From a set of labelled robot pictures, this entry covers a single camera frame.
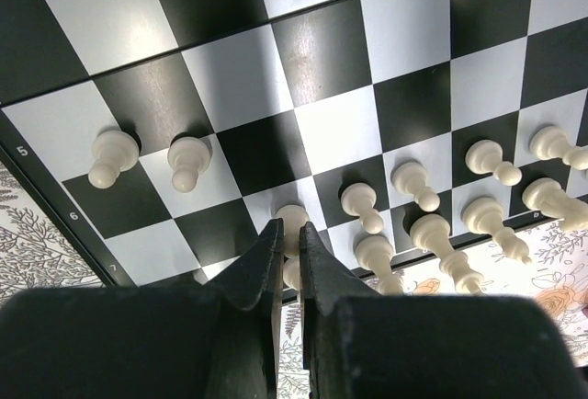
white chess piece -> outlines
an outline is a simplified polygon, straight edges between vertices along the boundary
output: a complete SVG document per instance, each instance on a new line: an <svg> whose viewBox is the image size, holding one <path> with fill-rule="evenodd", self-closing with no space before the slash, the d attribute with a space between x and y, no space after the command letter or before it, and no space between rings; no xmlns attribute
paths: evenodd
<svg viewBox="0 0 588 399"><path fill-rule="evenodd" d="M503 160L503 148L492 140L482 140L471 145L466 152L466 165L474 174L488 174L506 186L514 186L521 181L521 170L511 162Z"/></svg>
<svg viewBox="0 0 588 399"><path fill-rule="evenodd" d="M425 212L435 211L440 199L436 192L426 185L429 178L426 169L417 162L400 166L392 174L392 185L401 194L413 195L414 201Z"/></svg>
<svg viewBox="0 0 588 399"><path fill-rule="evenodd" d="M394 248L389 241L380 235L369 236L356 246L355 256L359 266L371 270L379 278L376 291L382 295L404 293L402 278L392 273L390 260Z"/></svg>
<svg viewBox="0 0 588 399"><path fill-rule="evenodd" d="M495 199L482 197L472 201L461 214L461 221L474 234L488 234L505 257L531 264L529 247L503 224L504 208Z"/></svg>
<svg viewBox="0 0 588 399"><path fill-rule="evenodd" d="M286 260L282 279L284 284L298 292L297 298L300 301L300 260L298 258Z"/></svg>
<svg viewBox="0 0 588 399"><path fill-rule="evenodd" d="M290 204L276 213L276 218L284 220L284 255L296 258L300 255L300 228L310 219L301 206Z"/></svg>
<svg viewBox="0 0 588 399"><path fill-rule="evenodd" d="M177 139L169 147L167 163L174 170L172 186L178 192L190 192L196 187L198 177L210 166L210 149L194 137Z"/></svg>
<svg viewBox="0 0 588 399"><path fill-rule="evenodd" d="M484 276L472 270L468 256L449 243L449 231L449 223L443 217L430 213L413 224L410 235L417 247L439 257L439 268L453 279L458 293L481 294Z"/></svg>
<svg viewBox="0 0 588 399"><path fill-rule="evenodd" d="M572 146L566 132L557 126L548 126L535 134L529 149L539 160L560 158L574 169L588 169L588 151Z"/></svg>
<svg viewBox="0 0 588 399"><path fill-rule="evenodd" d="M341 195L341 206L345 213L359 217L366 232L378 234L384 228L384 220L374 209L376 191L365 183L355 183L344 190Z"/></svg>
<svg viewBox="0 0 588 399"><path fill-rule="evenodd" d="M588 228L588 204L568 197L560 183L551 178L540 178L527 186L523 202L531 211L562 219L560 229L563 232Z"/></svg>
<svg viewBox="0 0 588 399"><path fill-rule="evenodd" d="M135 139L123 131L106 131L92 144L95 162L88 173L92 186L110 188L121 172L128 171L139 160L139 146Z"/></svg>

white pawn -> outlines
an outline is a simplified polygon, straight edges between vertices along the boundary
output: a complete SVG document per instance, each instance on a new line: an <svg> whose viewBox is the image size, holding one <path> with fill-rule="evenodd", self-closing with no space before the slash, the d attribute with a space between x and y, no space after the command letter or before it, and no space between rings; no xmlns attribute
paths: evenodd
<svg viewBox="0 0 588 399"><path fill-rule="evenodd" d="M540 178L527 186L523 202L531 211L562 219L560 229L563 232L588 229L588 204L568 197L560 183L551 178Z"/></svg>
<svg viewBox="0 0 588 399"><path fill-rule="evenodd" d="M297 299L300 302L300 260L298 258L286 260L282 279L284 284L298 292Z"/></svg>
<svg viewBox="0 0 588 399"><path fill-rule="evenodd" d="M439 269L453 279L457 293L481 294L484 276L472 270L468 256L449 243L449 231L449 223L443 217L430 213L413 224L410 235L414 245L439 257Z"/></svg>
<svg viewBox="0 0 588 399"><path fill-rule="evenodd" d="M341 195L341 206L348 215L359 217L369 234L378 234L384 228L384 220L374 209L376 191L365 183L355 183Z"/></svg>
<svg viewBox="0 0 588 399"><path fill-rule="evenodd" d="M401 194L413 195L414 201L425 212L435 211L440 199L436 192L426 185L429 178L426 169L417 162L400 166L392 175L392 185Z"/></svg>
<svg viewBox="0 0 588 399"><path fill-rule="evenodd" d="M529 149L539 160L560 158L574 169L588 169L588 152L572 146L565 131L557 126L548 126L535 134Z"/></svg>
<svg viewBox="0 0 588 399"><path fill-rule="evenodd" d="M392 273L390 261L394 248L389 241L380 235L369 236L356 246L355 256L359 266L371 270L378 277L376 291L382 295L404 293L402 278Z"/></svg>
<svg viewBox="0 0 588 399"><path fill-rule="evenodd" d="M521 181L521 170L511 162L503 161L503 148L492 140L482 140L471 145L466 152L466 165L474 174L488 174L506 186L514 186Z"/></svg>
<svg viewBox="0 0 588 399"><path fill-rule="evenodd" d="M529 247L503 224L503 205L495 199L482 197L472 201L461 214L461 221L474 234L488 234L507 258L531 264Z"/></svg>
<svg viewBox="0 0 588 399"><path fill-rule="evenodd" d="M172 186L178 192L190 192L196 187L198 177L210 166L209 147L194 137L177 139L169 147L167 163L174 170Z"/></svg>
<svg viewBox="0 0 588 399"><path fill-rule="evenodd" d="M96 159L88 180L95 188L106 189L114 185L120 172L128 171L139 160L139 146L135 139L123 131L106 131L92 144Z"/></svg>
<svg viewBox="0 0 588 399"><path fill-rule="evenodd" d="M310 219L301 206L290 204L276 213L276 218L284 220L284 255L296 258L300 255L300 228Z"/></svg>

chessboard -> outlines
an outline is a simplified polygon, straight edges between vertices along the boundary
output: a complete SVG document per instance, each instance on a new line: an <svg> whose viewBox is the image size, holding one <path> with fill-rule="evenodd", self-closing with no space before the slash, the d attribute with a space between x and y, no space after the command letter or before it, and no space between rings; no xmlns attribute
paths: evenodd
<svg viewBox="0 0 588 399"><path fill-rule="evenodd" d="M529 151L557 125L588 145L585 0L0 0L0 161L106 283L205 282L287 204L359 276L362 235L340 202L377 193L393 266L429 256L407 234L423 215L390 175L429 172L455 248L486 237L460 220L491 196L515 229L540 177L586 199L588 179ZM92 143L122 130L139 162L106 189ZM179 193L170 143L212 152ZM523 173L507 187L464 157L490 139Z"/></svg>

pawn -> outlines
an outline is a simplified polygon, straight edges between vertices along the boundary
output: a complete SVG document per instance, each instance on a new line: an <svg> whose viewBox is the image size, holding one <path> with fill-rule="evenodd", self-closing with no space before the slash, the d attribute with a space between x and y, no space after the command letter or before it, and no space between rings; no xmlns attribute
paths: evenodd
<svg viewBox="0 0 588 399"><path fill-rule="evenodd" d="M482 140L471 145L466 152L466 165L474 174L488 174L506 186L514 186L523 174L511 162L503 161L503 148L492 140Z"/></svg>
<svg viewBox="0 0 588 399"><path fill-rule="evenodd" d="M461 221L474 234L488 234L507 258L531 264L529 247L503 224L503 205L495 199L482 197L472 201L461 214Z"/></svg>
<svg viewBox="0 0 588 399"><path fill-rule="evenodd" d="M284 220L284 255L297 258L300 255L300 228L310 219L309 214L303 207L290 204L280 209L276 218Z"/></svg>
<svg viewBox="0 0 588 399"><path fill-rule="evenodd" d="M410 236L414 245L439 257L439 269L453 279L457 293L481 294L484 276L472 270L468 256L449 243L449 231L449 223L443 217L430 213L413 224Z"/></svg>
<svg viewBox="0 0 588 399"><path fill-rule="evenodd" d="M385 237L369 236L356 246L354 253L359 266L365 270L371 270L378 277L376 291L382 295L404 293L402 278L393 274L390 267L394 248Z"/></svg>
<svg viewBox="0 0 588 399"><path fill-rule="evenodd" d="M209 147L194 137L177 139L169 147L167 163L174 170L172 186L178 192L190 192L196 187L198 177L210 166Z"/></svg>
<svg viewBox="0 0 588 399"><path fill-rule="evenodd" d="M539 160L560 158L574 169L588 169L588 151L572 146L565 131L557 126L548 126L535 134L529 149Z"/></svg>
<svg viewBox="0 0 588 399"><path fill-rule="evenodd" d="M341 195L341 206L346 214L359 217L369 234L378 234L384 228L384 220L374 209L376 191L365 183L355 183Z"/></svg>
<svg viewBox="0 0 588 399"><path fill-rule="evenodd" d="M284 284L298 292L297 298L300 302L300 260L298 258L286 260L282 279Z"/></svg>
<svg viewBox="0 0 588 399"><path fill-rule="evenodd" d="M560 220L563 232L588 228L588 204L568 197L560 183L551 178L540 178L526 187L523 202L531 211Z"/></svg>
<svg viewBox="0 0 588 399"><path fill-rule="evenodd" d="M401 194L413 195L414 201L425 212L435 211L440 204L439 196L426 185L429 178L426 169L417 162L400 166L392 175L392 185Z"/></svg>
<svg viewBox="0 0 588 399"><path fill-rule="evenodd" d="M121 172L128 171L139 160L139 145L123 131L106 131L92 144L95 162L88 180L95 188L106 189L114 185Z"/></svg>

chess piece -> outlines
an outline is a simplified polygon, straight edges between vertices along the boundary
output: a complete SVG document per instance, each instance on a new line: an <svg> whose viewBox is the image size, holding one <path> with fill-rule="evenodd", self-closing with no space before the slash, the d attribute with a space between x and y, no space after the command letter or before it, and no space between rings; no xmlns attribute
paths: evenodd
<svg viewBox="0 0 588 399"><path fill-rule="evenodd" d="M461 221L474 234L488 234L507 258L531 264L529 247L503 224L503 205L495 199L482 197L472 201L461 214Z"/></svg>
<svg viewBox="0 0 588 399"><path fill-rule="evenodd" d="M413 224L410 236L417 247L439 257L439 269L453 279L458 293L481 294L484 276L472 270L468 256L449 243L449 231L449 223L443 217L430 213Z"/></svg>
<svg viewBox="0 0 588 399"><path fill-rule="evenodd" d="M404 293L402 278L392 273L390 260L394 255L394 248L389 241L380 235L369 236L362 240L355 250L359 266L371 270L379 278L376 291L382 295Z"/></svg>
<svg viewBox="0 0 588 399"><path fill-rule="evenodd" d="M92 155L95 162L88 180L95 188L106 189L114 185L121 172L137 164L139 146L126 132L106 131L94 140Z"/></svg>
<svg viewBox="0 0 588 399"><path fill-rule="evenodd" d="M290 204L276 213L276 218L284 220L284 255L296 258L300 255L300 228L310 219L301 206Z"/></svg>
<svg viewBox="0 0 588 399"><path fill-rule="evenodd" d="M588 151L572 146L565 131L557 126L548 126L535 134L529 149L539 160L560 158L574 169L588 169Z"/></svg>
<svg viewBox="0 0 588 399"><path fill-rule="evenodd" d="M392 185L401 194L413 195L414 201L425 212L435 211L439 207L439 196L426 185L429 178L426 169L417 162L400 166L392 174Z"/></svg>
<svg viewBox="0 0 588 399"><path fill-rule="evenodd" d="M365 183L355 183L341 195L341 205L345 213L359 217L366 232L378 234L384 228L384 220L374 209L376 191Z"/></svg>
<svg viewBox="0 0 588 399"><path fill-rule="evenodd" d="M588 204L568 197L560 183L551 178L540 178L526 187L523 202L531 211L560 220L563 232L588 228Z"/></svg>
<svg viewBox="0 0 588 399"><path fill-rule="evenodd" d="M174 170L172 186L178 192L190 192L198 177L210 166L209 147L194 137L177 139L169 147L167 163Z"/></svg>
<svg viewBox="0 0 588 399"><path fill-rule="evenodd" d="M300 260L298 258L286 260L282 279L284 284L298 292L297 298L300 301Z"/></svg>
<svg viewBox="0 0 588 399"><path fill-rule="evenodd" d="M503 160L503 148L492 140L472 144L466 152L466 165L474 174L492 172L494 177L506 186L516 185L523 177L518 167Z"/></svg>

